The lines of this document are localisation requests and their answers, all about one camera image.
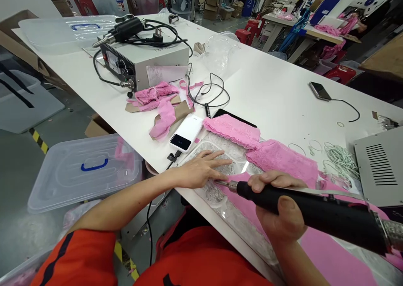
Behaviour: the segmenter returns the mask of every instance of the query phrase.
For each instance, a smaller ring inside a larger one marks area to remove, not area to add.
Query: person's left hand
[[[194,159],[184,165],[167,170],[169,178],[173,178],[175,187],[200,188],[209,178],[227,180],[228,177],[214,170],[215,167],[232,163],[229,159],[215,159],[224,154],[224,151],[202,151]]]

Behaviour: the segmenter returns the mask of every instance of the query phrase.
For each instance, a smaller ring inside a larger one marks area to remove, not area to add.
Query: white worktable
[[[182,38],[188,39],[190,46],[195,42],[205,42],[214,34],[183,19],[176,28]],[[165,171],[169,164],[166,157],[169,153],[174,153],[175,149],[168,145],[168,139],[159,143],[148,135],[157,115],[156,109],[132,114],[126,112],[127,90],[100,81],[94,71],[92,58],[84,51],[69,55],[43,54],[31,46],[20,29],[15,30],[15,33],[151,166],[158,172]],[[225,88],[231,97],[225,109],[256,124],[264,139],[273,138],[285,145],[300,145],[308,157],[318,161],[319,169],[323,169],[322,160],[326,157],[319,152],[315,156],[309,154],[307,146],[310,139],[321,143],[329,141],[346,147],[346,142],[379,133],[379,126],[372,118],[372,110],[396,121],[403,120],[403,109],[244,44],[239,43],[239,48],[235,48],[231,61],[231,70],[235,72],[225,78]],[[191,58],[190,62],[194,68],[191,83],[207,81],[209,71],[196,57]],[[117,81],[106,69],[100,65],[98,67],[104,78]],[[316,99],[307,85],[310,81],[323,84],[332,98],[345,99],[351,103],[359,110],[361,118],[357,122],[348,123],[356,118],[356,112],[339,101]],[[212,89],[202,101],[208,101],[216,92],[217,89]],[[196,106],[196,115],[205,117],[204,108]],[[345,127],[339,127],[337,122],[342,122]],[[177,191],[263,276],[276,285],[282,285],[262,258],[195,191]]]

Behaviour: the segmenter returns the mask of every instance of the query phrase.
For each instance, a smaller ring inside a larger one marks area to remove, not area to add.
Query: metal vent
[[[381,143],[365,148],[375,185],[398,185]]]

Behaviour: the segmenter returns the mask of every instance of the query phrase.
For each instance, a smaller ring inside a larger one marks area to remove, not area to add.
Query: control box
[[[151,38],[153,32],[141,32],[141,38]],[[164,42],[173,38],[161,34]],[[178,43],[169,47],[136,46],[132,44],[103,44],[100,46],[106,68],[122,82],[132,80],[134,91],[150,87],[147,66],[188,66],[189,47]]]

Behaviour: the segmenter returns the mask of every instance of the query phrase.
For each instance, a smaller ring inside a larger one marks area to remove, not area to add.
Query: yellow black tape
[[[122,248],[122,245],[116,241],[115,243],[115,255],[118,257],[123,266],[130,272],[134,281],[139,278],[137,266],[133,263],[133,260],[129,257],[127,252]]]
[[[47,144],[45,144],[45,142],[39,136],[39,133],[34,128],[29,129],[29,132],[32,135],[32,138],[35,140],[35,142],[41,148],[43,154],[46,155],[47,151],[49,151],[49,147],[47,146]]]

